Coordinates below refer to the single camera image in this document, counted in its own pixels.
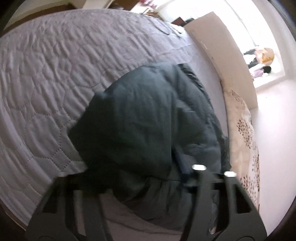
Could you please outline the dark green puffer jacket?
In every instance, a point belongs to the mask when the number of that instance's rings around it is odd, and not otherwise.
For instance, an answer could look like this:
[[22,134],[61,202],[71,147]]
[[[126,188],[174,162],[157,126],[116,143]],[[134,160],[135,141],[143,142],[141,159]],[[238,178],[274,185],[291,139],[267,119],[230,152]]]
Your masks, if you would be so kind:
[[154,63],[122,76],[95,93],[68,136],[89,187],[169,230],[183,230],[192,209],[192,166],[231,167],[229,139],[187,64]]

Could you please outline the beige floral comforter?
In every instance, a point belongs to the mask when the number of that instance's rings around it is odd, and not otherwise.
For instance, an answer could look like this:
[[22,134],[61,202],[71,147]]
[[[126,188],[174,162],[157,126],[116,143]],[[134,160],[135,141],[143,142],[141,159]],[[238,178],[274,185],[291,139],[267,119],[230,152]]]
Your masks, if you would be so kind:
[[251,113],[245,101],[232,89],[224,91],[230,142],[231,170],[259,209],[259,150],[255,140]]

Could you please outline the cream wooden headboard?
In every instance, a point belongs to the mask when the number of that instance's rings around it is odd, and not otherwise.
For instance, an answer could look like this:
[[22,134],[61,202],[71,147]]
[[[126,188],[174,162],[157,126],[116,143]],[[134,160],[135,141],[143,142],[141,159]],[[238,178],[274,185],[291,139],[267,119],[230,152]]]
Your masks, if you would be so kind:
[[210,12],[185,25],[185,30],[204,48],[223,88],[234,90],[249,109],[257,108],[257,95],[247,64],[221,19]]

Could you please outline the grey quilted bed cover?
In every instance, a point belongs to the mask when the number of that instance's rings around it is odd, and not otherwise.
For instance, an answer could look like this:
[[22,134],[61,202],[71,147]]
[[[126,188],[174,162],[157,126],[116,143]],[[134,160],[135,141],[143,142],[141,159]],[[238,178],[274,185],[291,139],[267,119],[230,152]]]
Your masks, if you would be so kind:
[[28,21],[1,37],[1,205],[26,227],[52,180],[85,170],[68,138],[97,91],[149,62],[188,63],[222,131],[220,78],[182,27],[113,9]]

